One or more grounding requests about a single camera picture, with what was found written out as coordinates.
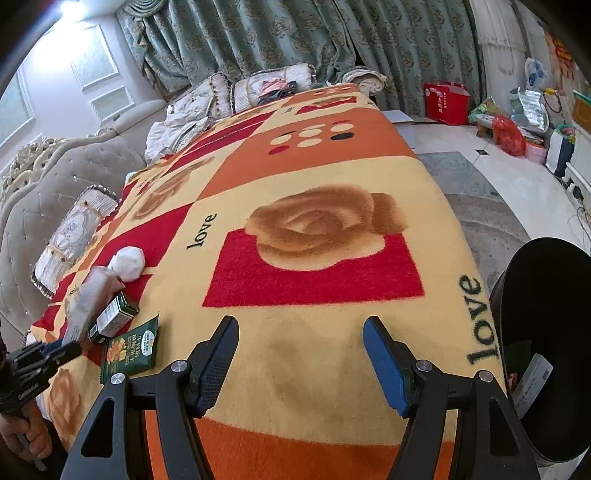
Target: person's hand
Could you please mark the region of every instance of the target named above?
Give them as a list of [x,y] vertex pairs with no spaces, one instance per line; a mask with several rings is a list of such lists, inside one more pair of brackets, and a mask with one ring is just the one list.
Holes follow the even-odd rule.
[[[40,459],[50,456],[52,451],[51,437],[35,400],[25,405],[22,412],[28,421],[0,414],[0,434],[7,447],[28,462],[32,460],[31,454]],[[24,434],[31,443],[30,452],[27,452],[22,446],[17,438],[18,434]]]

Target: bed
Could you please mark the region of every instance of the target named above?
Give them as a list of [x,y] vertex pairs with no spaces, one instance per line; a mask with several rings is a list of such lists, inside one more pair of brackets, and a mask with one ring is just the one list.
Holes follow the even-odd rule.
[[[160,315],[156,371],[234,315],[236,356],[197,421],[218,480],[387,477],[405,421],[363,348],[368,316],[443,371],[502,378],[457,219],[353,84],[223,120],[133,175],[123,197],[32,332],[62,335],[67,292],[128,245],[147,260],[126,287],[140,307],[131,327]],[[101,357],[97,346],[62,367],[44,394],[66,447],[100,391]],[[436,478],[447,478],[454,423],[451,414]],[[147,426],[154,478],[164,479],[153,414]]]

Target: red plastic bag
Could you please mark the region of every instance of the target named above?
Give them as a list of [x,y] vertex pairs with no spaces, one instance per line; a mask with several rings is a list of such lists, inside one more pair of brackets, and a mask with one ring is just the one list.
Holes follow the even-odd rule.
[[492,131],[504,152],[514,157],[525,154],[525,138],[519,128],[505,115],[498,115],[492,121]]
[[463,85],[443,82],[425,83],[424,87],[428,118],[452,127],[468,123],[470,93]]

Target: gray rug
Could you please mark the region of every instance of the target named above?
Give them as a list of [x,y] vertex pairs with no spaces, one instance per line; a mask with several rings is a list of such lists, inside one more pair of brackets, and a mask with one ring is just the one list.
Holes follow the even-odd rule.
[[490,292],[519,247],[530,240],[503,198],[459,152],[418,155],[456,214]]

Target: green package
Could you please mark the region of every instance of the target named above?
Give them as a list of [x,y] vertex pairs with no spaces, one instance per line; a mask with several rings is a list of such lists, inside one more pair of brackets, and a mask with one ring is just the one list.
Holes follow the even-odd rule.
[[158,333],[158,316],[129,332],[110,339],[105,346],[100,366],[100,383],[105,383],[113,374],[139,374],[154,368],[156,360],[155,341]]

